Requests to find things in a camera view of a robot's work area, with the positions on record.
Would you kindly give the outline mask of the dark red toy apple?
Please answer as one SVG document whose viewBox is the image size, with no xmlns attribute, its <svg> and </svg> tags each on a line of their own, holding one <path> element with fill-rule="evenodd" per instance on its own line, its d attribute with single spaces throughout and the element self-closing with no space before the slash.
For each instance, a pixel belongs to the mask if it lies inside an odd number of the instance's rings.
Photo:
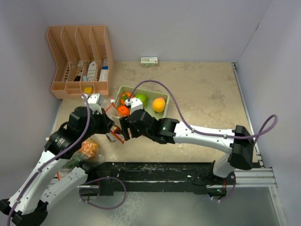
<svg viewBox="0 0 301 226">
<path fill-rule="evenodd" d="M 114 125 L 113 131 L 114 131 L 115 134 L 121 134 L 121 133 L 122 133 L 122 132 L 121 132 L 121 128 L 118 127 L 118 126 L 116 126 L 116 125 Z"/>
</svg>

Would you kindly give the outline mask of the toy pineapple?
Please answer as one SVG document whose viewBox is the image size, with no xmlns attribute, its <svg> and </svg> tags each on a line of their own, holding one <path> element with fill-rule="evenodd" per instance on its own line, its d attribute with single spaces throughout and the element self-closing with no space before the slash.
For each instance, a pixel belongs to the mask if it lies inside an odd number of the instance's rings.
<svg viewBox="0 0 301 226">
<path fill-rule="evenodd" d="M 63 169 L 73 169 L 83 161 L 95 158 L 99 154 L 99 144 L 89 138 L 81 144 L 81 148 L 77 150 L 68 162 L 63 166 Z"/>
</svg>

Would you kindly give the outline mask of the yellow orange toy fruit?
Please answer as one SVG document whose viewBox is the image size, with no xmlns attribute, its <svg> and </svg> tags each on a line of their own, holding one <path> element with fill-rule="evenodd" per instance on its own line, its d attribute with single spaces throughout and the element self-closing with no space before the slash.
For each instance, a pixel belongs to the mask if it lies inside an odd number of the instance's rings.
<svg viewBox="0 0 301 226">
<path fill-rule="evenodd" d="M 161 113 L 165 110 L 166 102 L 163 97 L 156 98 L 152 103 L 153 111 Z"/>
</svg>

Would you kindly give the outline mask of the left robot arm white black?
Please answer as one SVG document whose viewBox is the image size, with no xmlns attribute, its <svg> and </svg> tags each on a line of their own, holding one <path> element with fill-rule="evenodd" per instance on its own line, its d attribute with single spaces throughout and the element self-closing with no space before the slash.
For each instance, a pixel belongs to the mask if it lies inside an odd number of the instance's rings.
<svg viewBox="0 0 301 226">
<path fill-rule="evenodd" d="M 7 222 L 17 226 L 39 226 L 45 220 L 48 209 L 58 198 L 66 195 L 70 186 L 81 182 L 93 184 L 97 173 L 76 167 L 70 179 L 49 186 L 55 173 L 81 148 L 84 141 L 94 134 L 109 133 L 113 124 L 113 120 L 99 106 L 77 107 L 68 121 L 50 136 L 37 165 L 21 188 L 9 199 L 0 201 L 1 212 L 8 215 Z"/>
</svg>

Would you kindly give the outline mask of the clear zip bag orange zipper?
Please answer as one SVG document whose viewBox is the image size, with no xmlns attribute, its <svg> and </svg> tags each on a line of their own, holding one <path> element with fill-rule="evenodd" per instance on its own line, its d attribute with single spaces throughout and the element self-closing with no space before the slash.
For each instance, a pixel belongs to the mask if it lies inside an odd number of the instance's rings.
<svg viewBox="0 0 301 226">
<path fill-rule="evenodd" d="M 100 143 L 97 140 L 96 135 L 91 136 L 81 144 L 81 148 L 77 150 L 73 156 L 67 161 L 67 163 L 60 169 L 57 176 L 62 179 L 67 176 L 77 164 L 81 162 L 91 162 L 93 165 L 97 165 L 104 161 L 104 156 Z"/>
</svg>

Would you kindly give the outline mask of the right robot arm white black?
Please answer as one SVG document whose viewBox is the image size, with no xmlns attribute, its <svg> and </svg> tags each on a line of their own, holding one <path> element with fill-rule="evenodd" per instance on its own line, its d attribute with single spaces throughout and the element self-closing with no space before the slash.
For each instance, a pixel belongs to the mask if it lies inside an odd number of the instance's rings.
<svg viewBox="0 0 301 226">
<path fill-rule="evenodd" d="M 159 144 L 193 144 L 222 151 L 213 162 L 209 179 L 220 184 L 235 169 L 250 170 L 253 166 L 254 141 L 244 126 L 235 129 L 211 129 L 186 125 L 171 118 L 156 119 L 145 110 L 136 110 L 119 119 L 125 140 L 140 136 Z"/>
</svg>

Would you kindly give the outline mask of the green toy lime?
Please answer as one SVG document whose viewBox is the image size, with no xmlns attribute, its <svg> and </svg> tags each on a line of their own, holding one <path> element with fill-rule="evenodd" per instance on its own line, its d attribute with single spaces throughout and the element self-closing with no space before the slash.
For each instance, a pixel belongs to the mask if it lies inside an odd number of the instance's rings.
<svg viewBox="0 0 301 226">
<path fill-rule="evenodd" d="M 147 105 L 147 102 L 148 102 L 148 97 L 146 94 L 143 94 L 143 93 L 138 93 L 135 95 L 135 97 L 139 100 L 141 100 L 142 104 L 143 104 L 143 107 L 145 107 Z"/>
</svg>

